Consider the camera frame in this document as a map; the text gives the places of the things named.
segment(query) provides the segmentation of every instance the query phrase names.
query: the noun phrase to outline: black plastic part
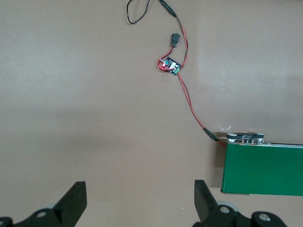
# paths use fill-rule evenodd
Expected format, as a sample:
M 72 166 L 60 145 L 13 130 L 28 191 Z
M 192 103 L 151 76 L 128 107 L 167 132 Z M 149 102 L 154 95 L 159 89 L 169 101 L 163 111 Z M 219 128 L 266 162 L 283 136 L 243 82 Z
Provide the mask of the black plastic part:
M 229 213 L 220 211 L 221 207 L 226 207 Z M 228 206 L 215 207 L 206 220 L 202 223 L 205 227 L 233 227 L 236 223 L 236 212 Z
M 214 141 L 219 141 L 207 128 L 204 128 L 205 133 Z
M 203 180 L 195 180 L 195 207 L 201 222 L 195 223 L 193 227 L 287 227 L 272 213 L 258 211 L 250 219 L 231 207 L 218 205 Z M 269 220 L 262 220 L 260 214 L 268 215 Z
M 159 0 L 161 2 L 161 4 L 165 7 L 165 9 L 173 16 L 173 17 L 176 17 L 176 13 L 172 10 L 171 7 L 169 7 L 169 5 L 163 1 L 163 0 Z
M 260 218 L 261 214 L 266 214 L 270 220 L 264 221 Z M 255 212 L 251 216 L 251 221 L 254 227 L 287 227 L 285 223 L 277 215 L 269 212 Z
M 203 222 L 210 212 L 218 206 L 212 193 L 208 189 L 204 180 L 195 180 L 195 207 L 200 218 Z
M 171 46 L 176 47 L 179 42 L 180 35 L 178 33 L 174 33 L 171 36 Z
M 13 220 L 9 217 L 2 217 L 0 218 L 0 223 L 2 223 L 1 227 L 10 227 L 13 225 Z
M 76 182 L 52 209 L 41 209 L 14 224 L 0 218 L 0 227 L 74 227 L 87 206 L 85 182 Z

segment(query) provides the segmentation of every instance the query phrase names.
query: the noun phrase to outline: connector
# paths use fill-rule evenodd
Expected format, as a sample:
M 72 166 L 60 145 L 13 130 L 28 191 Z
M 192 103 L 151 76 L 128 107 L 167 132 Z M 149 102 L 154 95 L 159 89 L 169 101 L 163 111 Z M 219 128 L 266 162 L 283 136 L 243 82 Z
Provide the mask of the connector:
M 204 128 L 205 133 L 214 141 L 219 141 L 207 128 Z
M 172 34 L 170 45 L 173 47 L 176 47 L 177 43 L 179 42 L 179 38 L 180 38 L 180 35 L 178 33 Z
M 176 13 L 172 10 L 171 7 L 169 7 L 169 5 L 163 1 L 163 0 L 159 0 L 159 2 L 161 2 L 161 4 L 164 6 L 164 8 L 173 16 L 173 17 L 177 17 Z

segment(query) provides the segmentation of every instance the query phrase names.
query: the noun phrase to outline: circuit board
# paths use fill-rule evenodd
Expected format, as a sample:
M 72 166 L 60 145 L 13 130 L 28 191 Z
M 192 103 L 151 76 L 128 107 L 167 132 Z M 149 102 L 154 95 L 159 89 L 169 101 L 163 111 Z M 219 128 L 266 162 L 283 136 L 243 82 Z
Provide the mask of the circuit board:
M 170 57 L 167 57 L 167 59 L 165 60 L 165 62 L 163 63 L 163 67 L 166 69 L 171 69 L 174 68 L 173 70 L 170 70 L 169 72 L 172 75 L 176 75 L 179 70 L 181 69 L 181 65 L 179 63 L 177 63 L 176 61 L 172 60 Z

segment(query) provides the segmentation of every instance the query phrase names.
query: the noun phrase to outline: green box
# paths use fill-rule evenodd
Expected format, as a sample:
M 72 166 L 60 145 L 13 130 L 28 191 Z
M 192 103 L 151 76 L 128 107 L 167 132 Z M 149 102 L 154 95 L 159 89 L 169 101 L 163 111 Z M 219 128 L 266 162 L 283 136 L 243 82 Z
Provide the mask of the green box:
M 302 145 L 230 141 L 222 192 L 303 196 Z

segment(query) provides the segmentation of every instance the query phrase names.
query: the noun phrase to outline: black wire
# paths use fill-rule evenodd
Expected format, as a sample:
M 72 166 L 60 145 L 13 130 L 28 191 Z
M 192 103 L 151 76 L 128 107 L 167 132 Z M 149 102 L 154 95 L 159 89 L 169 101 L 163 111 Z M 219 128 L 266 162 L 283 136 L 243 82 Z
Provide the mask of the black wire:
M 183 26 L 182 26 L 182 24 L 181 24 L 181 21 L 179 20 L 178 17 L 176 17 L 176 19 L 177 19 L 177 21 L 178 21 L 178 23 L 179 23 L 179 25 L 180 25 L 181 31 L 182 31 L 182 33 L 183 33 Z M 186 51 L 185 51 L 185 55 L 184 55 L 184 60 L 186 59 L 187 52 L 188 52 L 188 41 L 187 41 L 187 38 L 186 38 L 186 37 L 185 37 L 185 45 L 186 45 Z
M 134 25 L 135 23 L 139 22 L 139 21 L 145 16 L 145 14 L 146 14 L 146 12 L 147 12 L 147 9 L 148 9 L 148 5 L 150 4 L 150 1 L 151 1 L 151 0 L 148 0 L 148 1 L 147 1 L 146 8 L 145 8 L 145 12 L 144 12 L 143 15 L 142 15 L 139 19 L 137 19 L 135 22 L 131 22 L 130 19 L 129 19 L 129 15 L 128 15 L 128 6 L 129 6 L 129 3 L 131 3 L 131 1 L 132 1 L 132 0 L 129 0 L 129 2 L 128 2 L 127 6 L 126 6 L 126 13 L 127 13 L 128 22 L 129 22 L 131 25 Z

